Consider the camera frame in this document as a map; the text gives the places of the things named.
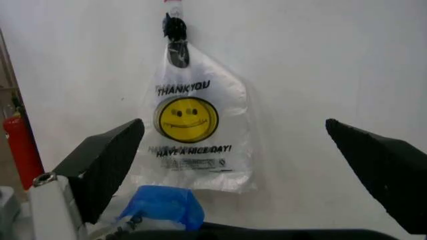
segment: black clip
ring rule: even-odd
[[[167,46],[169,62],[175,67],[186,68],[190,64],[186,23],[181,18],[171,17],[166,13],[163,19],[163,34],[169,39]]]

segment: yellow smiley face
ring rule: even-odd
[[[181,143],[197,143],[218,127],[218,113],[212,104],[198,97],[167,99],[154,114],[156,129]]]

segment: red fire extinguisher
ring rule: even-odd
[[[44,173],[33,135],[21,114],[9,117],[3,122],[6,138],[25,190],[33,184],[33,179]]]

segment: plastic bag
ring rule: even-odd
[[[163,28],[169,44],[140,108],[130,182],[243,192],[253,171],[246,87],[187,43],[180,18],[167,15]]]
[[[126,216],[170,220],[185,225],[188,231],[198,230],[205,213],[188,189],[167,186],[141,186],[120,214]]]

